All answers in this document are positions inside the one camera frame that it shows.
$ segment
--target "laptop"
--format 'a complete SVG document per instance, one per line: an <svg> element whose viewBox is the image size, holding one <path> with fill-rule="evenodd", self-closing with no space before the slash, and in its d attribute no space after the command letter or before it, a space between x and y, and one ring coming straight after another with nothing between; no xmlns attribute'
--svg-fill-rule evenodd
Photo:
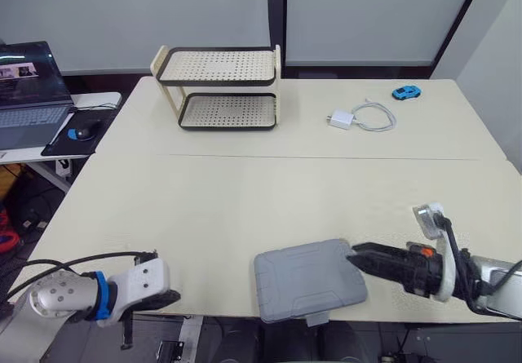
<svg viewBox="0 0 522 363"><path fill-rule="evenodd" d="M47 42L0 46L0 150L50 143L72 107Z"/></svg>

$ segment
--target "robotic arm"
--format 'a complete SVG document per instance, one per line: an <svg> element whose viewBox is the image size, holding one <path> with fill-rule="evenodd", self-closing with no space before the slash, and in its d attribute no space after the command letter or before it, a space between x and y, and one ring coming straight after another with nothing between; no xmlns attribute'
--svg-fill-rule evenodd
<svg viewBox="0 0 522 363"><path fill-rule="evenodd" d="M39 361L67 320L96 321L101 327L121 321L122 349L128 349L132 312L163 308L179 298L156 253L137 257L132 269L107 280L102 272L53 272L34 282L0 321L0 361Z"/></svg>
<svg viewBox="0 0 522 363"><path fill-rule="evenodd" d="M436 248L409 242L404 250L366 242L352 247L356 253L348 261L401 283L411 294L433 295L441 302L454 296L477 314L522 321L522 261L513 265L459 251L451 221L438 203L414 207L414 214L426 238L437 240Z"/></svg>

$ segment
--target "perforated shelf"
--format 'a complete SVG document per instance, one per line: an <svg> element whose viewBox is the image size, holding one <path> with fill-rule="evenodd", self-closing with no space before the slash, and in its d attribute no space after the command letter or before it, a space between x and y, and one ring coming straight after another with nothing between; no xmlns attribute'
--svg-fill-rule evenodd
<svg viewBox="0 0 522 363"><path fill-rule="evenodd" d="M269 86L275 79L270 47L176 47L157 73L165 86Z"/></svg>
<svg viewBox="0 0 522 363"><path fill-rule="evenodd" d="M269 130L276 125L274 94L190 94L179 126L192 130Z"/></svg>

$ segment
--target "white desk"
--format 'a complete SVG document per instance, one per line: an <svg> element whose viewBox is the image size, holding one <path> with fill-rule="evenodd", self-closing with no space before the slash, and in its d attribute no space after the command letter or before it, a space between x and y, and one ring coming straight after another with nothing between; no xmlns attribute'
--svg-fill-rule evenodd
<svg viewBox="0 0 522 363"><path fill-rule="evenodd" d="M421 87L415 100L397 101L404 84ZM397 117L393 131L374 133L328 126L335 108L351 110L365 97ZM143 77L118 114L97 153L506 160L484 123L450 80L281 81L281 124L272 131L184 131L153 77ZM366 120L383 119L373 109Z"/></svg>
<svg viewBox="0 0 522 363"><path fill-rule="evenodd" d="M101 92L95 94L77 94L71 95L73 98L74 106L77 108L91 108L100 106L102 104L109 104L112 106L118 106L122 100L122 96L119 92ZM67 125L67 122L73 115L69 114L62 126L56 132L56 135L60 133L62 128ZM31 148L18 148L18 149L6 149L0 150L0 165L6 165L9 163L27 163L37 173L48 179L55 186L67 192L70 188L70 184L55 174L55 172L49 169L42 163L44 161L56 161L59 159L78 159L86 157L86 155L60 155L60 156L43 156L42 151L45 146L42 147L31 147Z"/></svg>
<svg viewBox="0 0 522 363"><path fill-rule="evenodd" d="M117 174L107 174L116 167ZM256 254L336 237L399 247L427 242L411 207L428 201L444 205L462 248L515 262L522 252L520 188L520 175L506 161L97 153L31 259L157 249L182 295L161 312L257 316ZM108 259L77 270L110 275L129 266L130 259ZM25 270L16 284L42 269ZM457 299L437 303L364 277L368 300L333 310L332 318L500 321L473 314Z"/></svg>

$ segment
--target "blue toy car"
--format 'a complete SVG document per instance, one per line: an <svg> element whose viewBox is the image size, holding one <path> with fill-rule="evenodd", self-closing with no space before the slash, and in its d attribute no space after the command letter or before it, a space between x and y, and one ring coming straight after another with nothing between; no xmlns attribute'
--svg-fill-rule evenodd
<svg viewBox="0 0 522 363"><path fill-rule="evenodd" d="M421 89L417 86L404 86L397 88L391 94L396 100L407 100L408 98L417 98L421 95Z"/></svg>

